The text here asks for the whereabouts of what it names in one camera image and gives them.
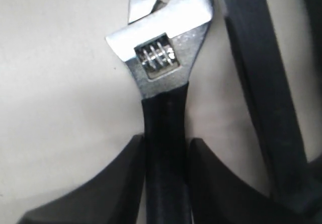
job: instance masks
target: wrench jaw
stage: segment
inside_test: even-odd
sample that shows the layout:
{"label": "wrench jaw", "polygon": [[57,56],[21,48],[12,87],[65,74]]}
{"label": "wrench jaw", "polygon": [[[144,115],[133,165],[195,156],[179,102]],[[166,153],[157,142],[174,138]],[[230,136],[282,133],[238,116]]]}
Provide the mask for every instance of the wrench jaw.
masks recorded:
{"label": "wrench jaw", "polygon": [[129,25],[106,39],[142,97],[185,85],[213,16],[213,0],[130,0]]}

